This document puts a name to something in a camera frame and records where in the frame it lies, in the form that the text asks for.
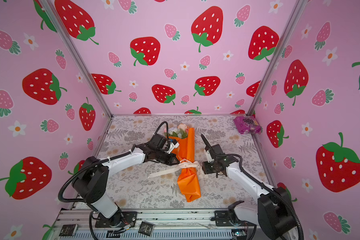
orange bouquet wrapper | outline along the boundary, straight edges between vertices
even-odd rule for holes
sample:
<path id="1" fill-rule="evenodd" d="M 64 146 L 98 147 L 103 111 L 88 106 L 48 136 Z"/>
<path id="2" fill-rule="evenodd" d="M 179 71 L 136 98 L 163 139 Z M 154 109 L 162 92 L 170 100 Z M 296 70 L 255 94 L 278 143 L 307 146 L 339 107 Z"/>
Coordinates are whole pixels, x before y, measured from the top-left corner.
<path id="1" fill-rule="evenodd" d="M 188 137 L 180 139 L 178 137 L 169 137 L 176 139 L 179 147 L 175 148 L 172 153 L 176 154 L 179 161 L 187 159 L 188 161 L 195 161 L 195 129 L 188 130 Z M 181 174 L 177 179 L 180 191 L 185 195 L 187 202 L 192 202 L 201 197 L 199 180 L 197 178 L 197 170 L 194 167 L 183 168 Z"/>

purple package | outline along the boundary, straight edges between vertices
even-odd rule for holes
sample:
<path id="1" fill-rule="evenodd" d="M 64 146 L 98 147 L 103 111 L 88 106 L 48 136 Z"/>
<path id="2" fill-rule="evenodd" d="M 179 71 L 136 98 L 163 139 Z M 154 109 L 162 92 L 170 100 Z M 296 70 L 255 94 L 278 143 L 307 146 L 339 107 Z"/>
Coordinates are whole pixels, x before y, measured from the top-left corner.
<path id="1" fill-rule="evenodd" d="M 233 120 L 240 134 L 253 134 L 261 131 L 254 116 L 238 116 Z"/>

table surface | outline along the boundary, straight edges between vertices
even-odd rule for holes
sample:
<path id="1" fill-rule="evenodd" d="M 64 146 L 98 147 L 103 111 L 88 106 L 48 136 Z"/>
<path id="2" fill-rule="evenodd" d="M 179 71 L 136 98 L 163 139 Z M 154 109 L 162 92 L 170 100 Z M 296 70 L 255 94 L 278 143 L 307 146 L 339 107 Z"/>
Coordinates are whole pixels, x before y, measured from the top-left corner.
<path id="1" fill-rule="evenodd" d="M 205 144 L 200 137 L 204 134 L 210 144 L 220 144 L 225 153 L 243 156 L 243 166 L 268 183 L 259 155 L 250 134 L 239 134 L 233 115 L 151 115 L 115 116 L 106 139 L 101 146 L 98 158 L 115 156 L 128 151 L 133 144 L 147 142 L 162 121 L 169 127 L 180 123 L 195 128 L 195 161 L 204 162 Z M 158 133 L 163 134 L 164 126 Z M 177 179 L 181 170 L 167 175 L 147 178 L 149 174 L 173 168 L 154 162 L 131 166 L 110 176 L 107 194 L 124 209 L 189 209 L 226 208 L 228 205 L 244 200 L 248 207 L 257 209 L 257 202 L 235 181 L 226 176 L 209 174 L 199 177 L 201 198 L 190 203 L 181 194 Z M 78 204 L 76 208 L 88 208 Z"/>

floral tablecloth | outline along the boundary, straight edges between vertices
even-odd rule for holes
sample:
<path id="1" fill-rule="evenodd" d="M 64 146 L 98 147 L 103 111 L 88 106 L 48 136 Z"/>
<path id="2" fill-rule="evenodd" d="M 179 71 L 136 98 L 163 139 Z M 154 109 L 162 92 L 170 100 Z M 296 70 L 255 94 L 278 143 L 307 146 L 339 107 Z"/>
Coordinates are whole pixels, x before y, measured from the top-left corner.
<path id="1" fill-rule="evenodd" d="M 169 127 L 180 123 L 195 128 L 195 161 L 204 162 L 205 144 L 200 137 L 204 134 L 211 145 L 217 143 L 225 153 L 243 156 L 243 166 L 259 179 L 268 182 L 250 134 L 238 133 L 232 115 L 151 115 L 115 116 L 103 142 L 98 158 L 115 156 L 128 151 L 132 144 L 147 142 L 162 121 Z M 164 126 L 159 131 L 163 134 Z M 199 178 L 201 198 L 188 203 L 177 185 L 181 170 L 167 175 L 147 178 L 149 174 L 173 168 L 154 162 L 129 167 L 110 176 L 107 183 L 108 195 L 121 208 L 226 208 L 237 200 L 256 205 L 252 197 L 235 181 L 226 176 L 209 174 Z M 88 208 L 79 204 L 76 208 Z"/>

strawberry wallpaper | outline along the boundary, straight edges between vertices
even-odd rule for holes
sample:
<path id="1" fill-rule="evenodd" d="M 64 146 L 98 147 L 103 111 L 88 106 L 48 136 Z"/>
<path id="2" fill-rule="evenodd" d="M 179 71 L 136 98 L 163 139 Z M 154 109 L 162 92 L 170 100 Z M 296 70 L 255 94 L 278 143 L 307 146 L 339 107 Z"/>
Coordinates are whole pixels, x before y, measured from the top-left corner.
<path id="1" fill-rule="evenodd" d="M 295 0 L 55 0 L 114 114 L 243 113 Z"/>
<path id="2" fill-rule="evenodd" d="M 102 112 L 39 2 L 0 0 L 0 239 L 45 239 Z"/>
<path id="3" fill-rule="evenodd" d="M 360 239 L 360 1 L 308 2 L 256 118 L 305 238 Z"/>

